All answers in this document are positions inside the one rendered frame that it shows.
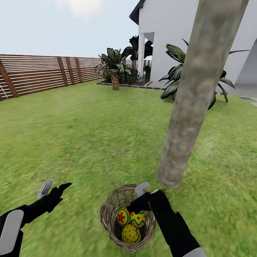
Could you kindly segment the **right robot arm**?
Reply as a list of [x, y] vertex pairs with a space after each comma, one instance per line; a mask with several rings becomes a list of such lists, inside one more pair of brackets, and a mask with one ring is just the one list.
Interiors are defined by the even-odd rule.
[[127, 210], [135, 214], [142, 210], [152, 211], [166, 243], [170, 246], [172, 257], [207, 257], [183, 216], [171, 208], [170, 202], [161, 189], [144, 192], [149, 187], [144, 182], [135, 188], [137, 198], [130, 202]]

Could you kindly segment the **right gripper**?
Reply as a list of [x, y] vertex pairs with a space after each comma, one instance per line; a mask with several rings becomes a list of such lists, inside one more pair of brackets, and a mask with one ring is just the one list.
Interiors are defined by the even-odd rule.
[[130, 202], [130, 205], [127, 206], [127, 210], [132, 213], [134, 212], [135, 214], [140, 213], [142, 210], [147, 211], [147, 209], [144, 206], [143, 200], [146, 197], [148, 192], [145, 192], [144, 195], [142, 195], [139, 198], [136, 198], [134, 201]]

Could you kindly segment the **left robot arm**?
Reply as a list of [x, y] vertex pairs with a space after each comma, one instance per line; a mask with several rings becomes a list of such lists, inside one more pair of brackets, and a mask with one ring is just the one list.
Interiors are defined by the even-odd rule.
[[0, 217], [0, 257], [19, 257], [23, 238], [23, 232], [20, 229], [25, 223], [32, 222], [45, 212], [53, 211], [55, 206], [62, 201], [60, 197], [63, 190], [72, 184], [71, 182], [62, 184], [59, 189], [54, 187], [48, 193], [53, 183], [53, 179], [48, 179], [43, 183], [36, 202], [31, 205], [22, 205]]

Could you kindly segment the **wicker basket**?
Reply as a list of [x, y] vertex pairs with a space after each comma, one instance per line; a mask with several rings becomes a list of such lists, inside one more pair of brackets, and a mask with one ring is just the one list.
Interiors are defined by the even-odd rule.
[[134, 253], [135, 251], [140, 250], [141, 247], [146, 245], [150, 239], [154, 236], [156, 232], [156, 226], [157, 226], [157, 221], [153, 215], [152, 211], [147, 211], [146, 212], [146, 221], [143, 226], [144, 230], [144, 235], [142, 236], [142, 239], [139, 243], [132, 243], [132, 244], [126, 244], [123, 242], [122, 239], [120, 239], [120, 236], [118, 236], [117, 233], [117, 215], [113, 217], [113, 213], [115, 213], [117, 208], [114, 206], [114, 201], [112, 197], [115, 194], [120, 194], [120, 191], [123, 190], [124, 193], [127, 193], [128, 190], [132, 190], [131, 193], [127, 193], [127, 197], [130, 197], [129, 201], [132, 202], [135, 200], [135, 188], [138, 185], [123, 185], [121, 187], [116, 188], [113, 190], [109, 197], [106, 200], [105, 205], [102, 205], [100, 207], [100, 219], [101, 223], [104, 226], [104, 229], [108, 232], [110, 239], [112, 239], [115, 244], [127, 251], [128, 253]]

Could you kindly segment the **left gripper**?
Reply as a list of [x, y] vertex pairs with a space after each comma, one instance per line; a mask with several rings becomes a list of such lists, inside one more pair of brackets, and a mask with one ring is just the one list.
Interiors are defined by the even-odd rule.
[[54, 187], [49, 195], [41, 198], [40, 200], [37, 200], [37, 202], [41, 203], [42, 205], [42, 214], [45, 212], [50, 213], [53, 211], [55, 206], [59, 204], [62, 201], [62, 198], [60, 198], [63, 194], [63, 190], [68, 188], [72, 183], [66, 183], [59, 186], [59, 189], [57, 187]]

